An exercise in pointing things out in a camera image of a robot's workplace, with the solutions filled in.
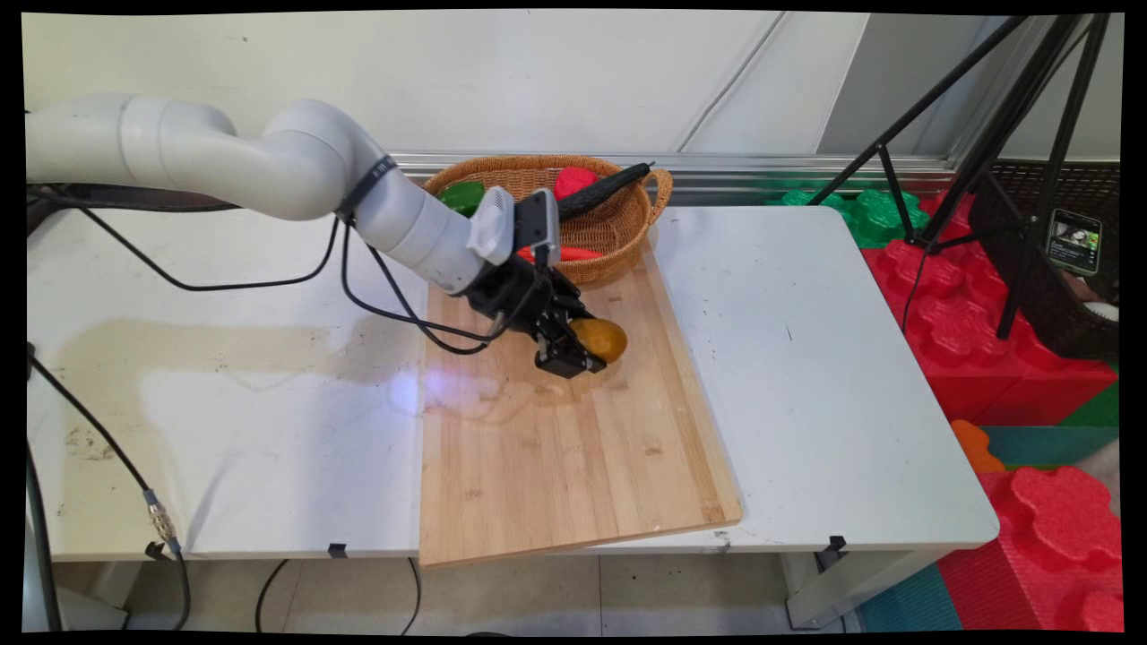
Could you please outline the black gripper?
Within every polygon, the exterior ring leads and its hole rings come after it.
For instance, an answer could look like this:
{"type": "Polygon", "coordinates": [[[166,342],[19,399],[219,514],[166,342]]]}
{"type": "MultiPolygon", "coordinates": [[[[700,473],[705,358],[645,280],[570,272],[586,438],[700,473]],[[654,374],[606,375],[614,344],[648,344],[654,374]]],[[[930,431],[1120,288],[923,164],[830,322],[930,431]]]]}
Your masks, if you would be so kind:
{"type": "Polygon", "coordinates": [[[598,373],[607,364],[582,344],[569,320],[593,319],[582,292],[557,269],[537,269],[532,262],[485,264],[461,296],[493,325],[487,339],[506,331],[535,336],[535,366],[553,375],[574,379],[598,373]]]}

